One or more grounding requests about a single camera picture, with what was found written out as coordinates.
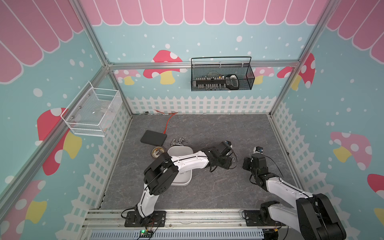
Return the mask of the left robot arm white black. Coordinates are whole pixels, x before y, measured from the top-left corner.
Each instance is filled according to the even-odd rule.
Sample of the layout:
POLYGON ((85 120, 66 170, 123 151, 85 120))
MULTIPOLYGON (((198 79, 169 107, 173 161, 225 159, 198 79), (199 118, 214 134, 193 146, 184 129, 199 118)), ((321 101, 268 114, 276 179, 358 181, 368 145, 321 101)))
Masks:
POLYGON ((229 170, 233 153, 232 143, 229 141, 184 156, 162 153, 144 171, 145 185, 140 201, 134 207, 122 211, 125 227, 163 227, 167 212, 155 211, 155 205, 159 195, 169 189, 177 175, 205 168, 209 168, 210 172, 218 167, 229 170))

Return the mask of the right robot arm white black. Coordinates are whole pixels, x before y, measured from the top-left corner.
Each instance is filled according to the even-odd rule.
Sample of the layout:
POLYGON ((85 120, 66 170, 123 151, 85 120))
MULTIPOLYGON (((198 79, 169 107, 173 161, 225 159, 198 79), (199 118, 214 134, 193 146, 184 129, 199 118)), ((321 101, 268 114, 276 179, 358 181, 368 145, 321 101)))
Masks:
POLYGON ((243 169, 249 171, 251 184, 284 200, 261 204, 256 219, 264 226, 281 223, 301 233, 305 240, 345 240, 347 233, 330 199, 324 194, 301 190, 271 173, 266 156, 254 152, 245 158, 243 169))

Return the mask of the white plastic storage box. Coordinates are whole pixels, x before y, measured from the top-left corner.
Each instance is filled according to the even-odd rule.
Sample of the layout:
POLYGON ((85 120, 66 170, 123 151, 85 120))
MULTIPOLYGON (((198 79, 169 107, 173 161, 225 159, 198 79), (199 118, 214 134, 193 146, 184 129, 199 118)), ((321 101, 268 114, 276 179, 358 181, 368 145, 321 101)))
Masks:
MULTIPOLYGON (((178 157, 178 156, 184 156, 184 155, 191 155, 193 154, 193 150, 190 147, 186 146, 173 146, 169 148, 168 154, 171 157, 178 157)), ((179 170, 179 173, 173 180, 171 186, 173 187, 184 187, 187 186, 192 180, 192 170, 185 170, 185 167, 183 167, 181 170, 179 170)))

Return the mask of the tape roll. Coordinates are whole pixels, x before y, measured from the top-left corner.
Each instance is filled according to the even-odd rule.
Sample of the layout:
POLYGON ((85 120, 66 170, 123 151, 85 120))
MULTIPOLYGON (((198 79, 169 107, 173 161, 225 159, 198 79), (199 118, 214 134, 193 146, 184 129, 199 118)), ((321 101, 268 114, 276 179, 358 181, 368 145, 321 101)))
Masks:
POLYGON ((155 148, 153 148, 153 150, 151 151, 151 156, 154 158, 154 159, 157 159, 161 154, 165 153, 166 150, 161 147, 161 146, 156 146, 155 148))

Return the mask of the black flat pad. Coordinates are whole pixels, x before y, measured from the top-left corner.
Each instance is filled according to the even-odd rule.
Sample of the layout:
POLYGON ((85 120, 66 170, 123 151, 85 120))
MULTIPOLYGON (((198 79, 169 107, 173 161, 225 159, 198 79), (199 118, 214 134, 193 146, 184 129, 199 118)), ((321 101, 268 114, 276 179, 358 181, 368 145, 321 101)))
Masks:
POLYGON ((143 144, 148 144, 152 146, 163 146, 167 135, 164 133, 154 132, 151 130, 146 130, 140 142, 143 144))

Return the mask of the black power strip in basket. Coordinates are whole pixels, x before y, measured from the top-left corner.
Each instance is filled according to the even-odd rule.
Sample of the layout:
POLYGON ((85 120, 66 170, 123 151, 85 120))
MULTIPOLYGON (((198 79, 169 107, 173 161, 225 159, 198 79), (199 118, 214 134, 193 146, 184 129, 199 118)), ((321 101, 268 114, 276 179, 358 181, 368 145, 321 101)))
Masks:
POLYGON ((192 80, 192 88, 205 91, 239 90, 240 83, 236 75, 201 77, 192 80))

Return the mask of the green lit circuit board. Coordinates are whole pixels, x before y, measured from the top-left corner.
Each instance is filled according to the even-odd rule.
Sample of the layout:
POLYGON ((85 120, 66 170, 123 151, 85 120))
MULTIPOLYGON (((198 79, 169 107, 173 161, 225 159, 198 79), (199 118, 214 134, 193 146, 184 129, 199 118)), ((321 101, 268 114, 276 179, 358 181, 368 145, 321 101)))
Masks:
POLYGON ((144 238, 144 239, 150 239, 154 235, 153 230, 140 230, 138 239, 144 238))

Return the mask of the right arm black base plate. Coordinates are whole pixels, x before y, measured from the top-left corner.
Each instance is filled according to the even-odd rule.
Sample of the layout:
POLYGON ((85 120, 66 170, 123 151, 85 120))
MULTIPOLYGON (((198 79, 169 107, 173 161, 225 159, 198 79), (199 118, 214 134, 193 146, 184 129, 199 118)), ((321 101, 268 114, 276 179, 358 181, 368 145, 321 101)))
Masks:
POLYGON ((247 227, 266 227, 277 228, 285 226, 284 224, 264 217, 260 210, 243 210, 242 218, 246 221, 247 227))

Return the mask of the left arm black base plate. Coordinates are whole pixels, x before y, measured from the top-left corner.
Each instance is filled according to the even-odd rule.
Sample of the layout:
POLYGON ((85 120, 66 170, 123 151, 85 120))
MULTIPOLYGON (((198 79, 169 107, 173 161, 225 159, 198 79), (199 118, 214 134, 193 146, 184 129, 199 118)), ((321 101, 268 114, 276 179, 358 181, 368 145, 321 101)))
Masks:
POLYGON ((166 211, 154 211, 148 217, 142 217, 138 211, 129 211, 123 214, 125 219, 124 227, 164 227, 166 211))

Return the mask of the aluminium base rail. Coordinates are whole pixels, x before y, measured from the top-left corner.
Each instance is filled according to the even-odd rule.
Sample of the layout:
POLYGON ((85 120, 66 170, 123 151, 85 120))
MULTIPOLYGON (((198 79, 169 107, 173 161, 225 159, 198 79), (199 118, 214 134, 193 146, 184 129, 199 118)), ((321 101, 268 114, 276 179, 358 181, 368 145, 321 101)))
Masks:
MULTIPOLYGON (((286 225, 277 228, 247 227, 242 209, 166 210, 164 227, 153 230, 153 240, 301 240, 286 225)), ((87 214, 79 240, 139 240, 143 227, 126 228, 119 210, 94 210, 87 214)))

